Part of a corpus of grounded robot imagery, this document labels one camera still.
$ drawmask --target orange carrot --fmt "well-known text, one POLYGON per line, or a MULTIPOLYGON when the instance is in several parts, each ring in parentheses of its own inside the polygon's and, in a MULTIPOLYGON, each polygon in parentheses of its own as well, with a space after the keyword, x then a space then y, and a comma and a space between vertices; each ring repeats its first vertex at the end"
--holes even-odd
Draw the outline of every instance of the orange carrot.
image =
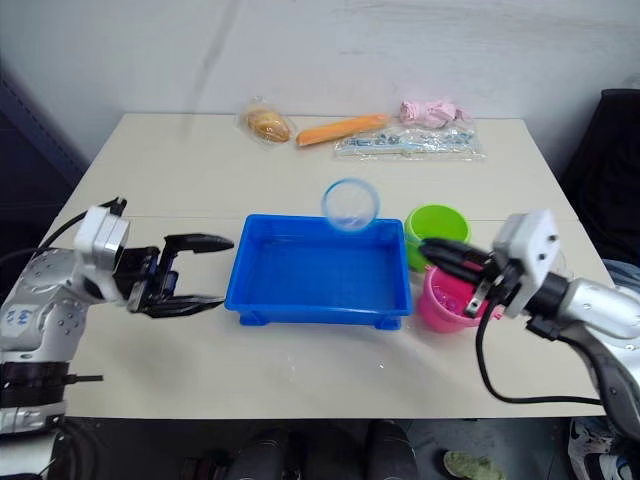
POLYGON ((338 138, 353 135, 354 133, 382 128, 387 125, 387 123, 389 123, 388 115, 363 115, 362 117, 350 118, 348 120, 342 120, 340 122, 304 130, 300 132, 296 138, 296 142, 300 147, 313 145, 315 143, 328 142, 330 140, 337 140, 338 138))

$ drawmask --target table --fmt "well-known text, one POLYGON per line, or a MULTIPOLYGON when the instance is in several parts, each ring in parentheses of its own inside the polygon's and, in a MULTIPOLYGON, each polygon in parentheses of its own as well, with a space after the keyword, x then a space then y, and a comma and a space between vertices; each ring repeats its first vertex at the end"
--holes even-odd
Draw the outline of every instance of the table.
MULTIPOLYGON (((296 117, 299 128, 331 119, 296 117)), ((610 284, 575 213, 521 120, 478 120, 486 161, 363 162, 332 158, 332 146, 267 150, 224 115, 127 114, 54 222, 116 194, 129 200, 129 246, 207 232, 238 242, 249 213, 320 214, 333 181, 376 186, 381 215, 403 219, 438 202, 462 211, 472 242, 488 248, 513 212, 550 208, 574 275, 610 284)), ((69 246, 69 231, 59 245, 69 246)), ((235 250, 181 254, 180 293, 223 294, 235 250)), ((421 279, 412 275, 414 296, 421 279)), ((415 314, 398 332, 343 325, 240 326, 219 307, 152 320, 112 305, 92 307, 72 370, 102 383, 67 389, 68 413, 136 418, 461 418, 601 414, 575 404, 507 405, 485 390, 474 331, 441 335, 415 314)), ((587 370, 568 347, 524 330, 524 319, 492 322, 492 380, 514 396, 593 396, 587 370)))

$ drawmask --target pink object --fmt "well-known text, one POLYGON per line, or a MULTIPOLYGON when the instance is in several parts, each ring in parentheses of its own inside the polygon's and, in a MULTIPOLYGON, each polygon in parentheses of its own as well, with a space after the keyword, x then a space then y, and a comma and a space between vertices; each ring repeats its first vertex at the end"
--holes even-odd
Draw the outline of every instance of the pink object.
POLYGON ((404 101, 400 106, 400 120, 405 125, 424 125, 429 128, 441 128, 456 118, 469 120, 469 115, 447 100, 418 103, 404 101))
MULTIPOLYGON (((440 333, 455 333, 468 327, 477 327, 489 302, 486 300, 476 318, 464 315, 463 310, 473 297, 473 287, 462 280, 447 275, 436 267, 427 268, 424 289, 418 300, 418 311, 429 327, 440 333)), ((492 319, 502 317, 495 309, 492 319)))

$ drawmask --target white wall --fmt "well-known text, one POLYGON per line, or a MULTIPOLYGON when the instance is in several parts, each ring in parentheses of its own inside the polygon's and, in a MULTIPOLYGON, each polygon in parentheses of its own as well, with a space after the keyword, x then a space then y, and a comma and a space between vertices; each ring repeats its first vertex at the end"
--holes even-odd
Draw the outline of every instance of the white wall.
POLYGON ((599 91, 638 78, 640 2, 0 0, 0 54, 87 162, 125 111, 227 113, 262 94, 351 115, 449 95, 525 118, 557 171, 599 91))

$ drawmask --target blue tray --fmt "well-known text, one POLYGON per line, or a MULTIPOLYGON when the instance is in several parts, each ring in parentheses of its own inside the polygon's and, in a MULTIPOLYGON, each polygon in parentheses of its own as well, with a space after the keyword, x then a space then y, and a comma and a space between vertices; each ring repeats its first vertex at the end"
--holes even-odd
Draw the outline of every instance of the blue tray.
POLYGON ((250 215, 233 265, 228 310, 243 325, 346 323, 397 330, 411 313, 402 223, 341 232, 323 217, 250 215))

